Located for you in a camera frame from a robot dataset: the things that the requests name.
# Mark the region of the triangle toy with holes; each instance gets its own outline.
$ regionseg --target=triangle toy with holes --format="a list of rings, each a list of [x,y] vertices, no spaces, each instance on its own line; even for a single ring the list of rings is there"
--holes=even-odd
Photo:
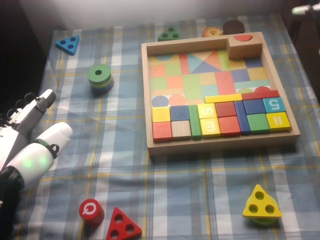
[[[249,197],[243,216],[249,218],[281,218],[282,213],[275,200],[257,184]]]
[[[75,55],[79,43],[79,35],[60,39],[55,42],[55,46],[67,54]]]
[[[119,208],[115,207],[105,240],[133,240],[139,238],[141,235],[141,228]]]
[[[183,39],[178,29],[171,25],[167,30],[158,36],[158,42]]]

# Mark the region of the blue triangle block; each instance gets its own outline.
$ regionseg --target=blue triangle block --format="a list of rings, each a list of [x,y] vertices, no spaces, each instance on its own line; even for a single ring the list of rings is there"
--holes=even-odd
[[[188,58],[188,65],[189,65],[189,72],[192,73],[202,62],[203,60],[197,58],[196,56],[192,55],[191,53],[187,54]]]
[[[221,72],[220,69],[206,63],[203,61],[193,72],[192,74],[202,74],[202,73],[212,73],[212,72]]]
[[[75,55],[79,43],[79,35],[60,39],[55,42],[55,46],[67,54]]]

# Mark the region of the white wall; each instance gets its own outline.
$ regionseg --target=white wall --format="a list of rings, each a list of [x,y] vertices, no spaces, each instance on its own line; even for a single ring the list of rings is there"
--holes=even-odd
[[[20,0],[44,49],[56,27],[92,29],[279,12],[285,0]]]

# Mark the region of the table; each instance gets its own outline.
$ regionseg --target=table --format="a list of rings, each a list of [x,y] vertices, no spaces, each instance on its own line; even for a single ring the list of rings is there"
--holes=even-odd
[[[13,236],[24,240],[96,239],[107,235],[119,207],[156,240],[315,240],[320,236],[320,108],[279,15],[239,16],[246,32],[262,32],[301,136],[295,146],[215,151],[150,159],[145,132],[141,44],[156,41],[170,24],[185,38],[230,18],[56,30],[41,92],[57,99],[34,136],[66,122],[72,140],[39,183],[22,193]],[[79,34],[75,56],[54,46]],[[107,64],[115,80],[103,97],[91,93],[86,72]],[[283,213],[271,228],[242,217],[256,184],[273,196]],[[105,219],[95,231],[83,226],[81,202],[97,199]]]

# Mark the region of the green triangle block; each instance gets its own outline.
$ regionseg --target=green triangle block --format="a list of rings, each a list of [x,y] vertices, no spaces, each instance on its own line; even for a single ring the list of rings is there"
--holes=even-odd
[[[183,39],[181,33],[175,26],[170,26],[167,30],[158,36],[158,42]]]

